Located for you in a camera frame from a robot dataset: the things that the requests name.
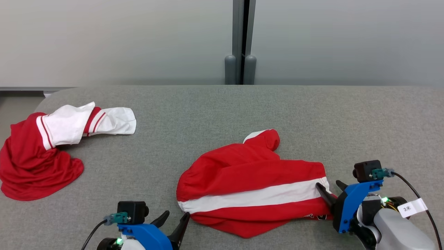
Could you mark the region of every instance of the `cable label tag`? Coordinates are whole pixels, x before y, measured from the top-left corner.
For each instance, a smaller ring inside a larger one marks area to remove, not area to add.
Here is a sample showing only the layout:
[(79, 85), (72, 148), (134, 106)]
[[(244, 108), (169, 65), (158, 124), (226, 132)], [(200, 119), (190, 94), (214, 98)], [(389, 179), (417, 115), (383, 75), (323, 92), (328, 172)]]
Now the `cable label tag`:
[(398, 211), (401, 214), (402, 218), (424, 212), (425, 210), (428, 209), (422, 198), (398, 206)]

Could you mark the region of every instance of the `red garment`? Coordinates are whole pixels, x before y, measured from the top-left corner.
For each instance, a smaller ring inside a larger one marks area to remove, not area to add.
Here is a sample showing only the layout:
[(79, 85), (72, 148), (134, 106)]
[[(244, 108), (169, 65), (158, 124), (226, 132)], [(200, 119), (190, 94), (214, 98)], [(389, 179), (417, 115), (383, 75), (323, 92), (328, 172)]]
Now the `red garment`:
[(271, 129), (203, 154), (179, 179), (179, 206), (198, 223), (244, 238), (295, 218), (327, 219), (315, 188), (329, 189), (322, 163), (281, 160), (278, 146)]
[(31, 114), (11, 125), (11, 136), (0, 150), (1, 191), (19, 201), (51, 195), (83, 172), (82, 161), (57, 145), (77, 144), (82, 136), (99, 133), (133, 134), (135, 126), (131, 109), (101, 109), (94, 102), (65, 105), (50, 115)]

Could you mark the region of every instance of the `black cable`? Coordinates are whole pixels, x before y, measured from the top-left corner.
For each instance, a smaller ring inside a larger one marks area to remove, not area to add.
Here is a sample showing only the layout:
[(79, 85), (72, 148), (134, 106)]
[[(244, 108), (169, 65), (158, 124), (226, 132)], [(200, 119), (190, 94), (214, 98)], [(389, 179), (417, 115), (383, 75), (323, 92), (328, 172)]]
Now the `black cable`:
[(95, 231), (99, 228), (99, 226), (105, 224), (108, 220), (103, 220), (102, 222), (100, 222), (99, 224), (97, 224), (97, 226), (95, 226), (95, 228), (91, 231), (91, 233), (89, 234), (88, 238), (86, 239), (85, 243), (83, 244), (82, 250), (85, 250), (86, 245), (88, 245), (89, 240), (91, 239), (92, 235), (95, 233)]
[[(418, 197), (418, 199), (421, 198), (421, 196), (418, 194), (418, 192), (415, 190), (415, 188), (404, 177), (402, 177), (402, 175), (400, 175), (396, 172), (392, 172), (392, 174), (396, 175), (401, 180), (403, 180), (405, 182), (405, 184), (407, 184), (408, 187), (415, 193), (415, 195), (416, 195), (416, 197)], [(433, 230), (435, 231), (436, 239), (438, 240), (438, 247), (440, 250), (442, 250), (443, 247), (441, 245), (441, 238), (440, 238), (440, 234), (438, 233), (438, 229), (436, 228), (435, 221), (433, 220), (432, 215), (430, 214), (429, 210), (426, 210), (425, 212), (427, 213), (428, 218), (430, 219), (430, 222), (432, 223)]]

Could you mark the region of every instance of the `gray table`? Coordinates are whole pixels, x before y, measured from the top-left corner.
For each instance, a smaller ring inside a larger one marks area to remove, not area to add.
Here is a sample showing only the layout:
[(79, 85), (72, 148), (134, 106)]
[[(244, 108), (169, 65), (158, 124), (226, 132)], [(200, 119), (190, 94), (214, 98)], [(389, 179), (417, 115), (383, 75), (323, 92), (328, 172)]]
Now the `gray table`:
[[(131, 136), (98, 135), (63, 147), (85, 164), (84, 173), (59, 192), (18, 202), (0, 195), (2, 249), (80, 249), (92, 228), (120, 200), (142, 200), (150, 221), (171, 215), (170, 233), (182, 215), (175, 189), (179, 176), (202, 153), (242, 142), (274, 128), (282, 159), (320, 161), (331, 184), (355, 183), (353, 164), (379, 159), (404, 175), (424, 197), (444, 234), (444, 91), (415, 87), (345, 86), (111, 86), (68, 89), (45, 99), (37, 111), (95, 101), (102, 108), (134, 110)], [(335, 186), (331, 190), (339, 194)], [(381, 194), (415, 198), (397, 178)], [(425, 213), (411, 218), (435, 241)], [(89, 243), (117, 237), (102, 226)], [(191, 221), (182, 249), (361, 249), (357, 238), (338, 235), (329, 221), (295, 220), (251, 239)]]

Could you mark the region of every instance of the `blue bracket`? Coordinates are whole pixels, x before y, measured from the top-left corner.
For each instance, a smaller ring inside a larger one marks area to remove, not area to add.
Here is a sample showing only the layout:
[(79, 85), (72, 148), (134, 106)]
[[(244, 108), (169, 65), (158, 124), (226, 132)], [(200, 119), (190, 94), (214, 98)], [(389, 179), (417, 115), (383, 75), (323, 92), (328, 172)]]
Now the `blue bracket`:
[(345, 191), (347, 197), (344, 200), (344, 207), (342, 209), (341, 225), (339, 226), (339, 233), (347, 232), (350, 227), (350, 220), (353, 219), (354, 214), (359, 208), (364, 198), (370, 193), (380, 190), (380, 186), (384, 180), (369, 181), (357, 184), (351, 184), (346, 187)]
[(147, 250), (173, 250), (169, 238), (152, 224), (117, 224), (117, 226), (122, 234), (133, 236)]

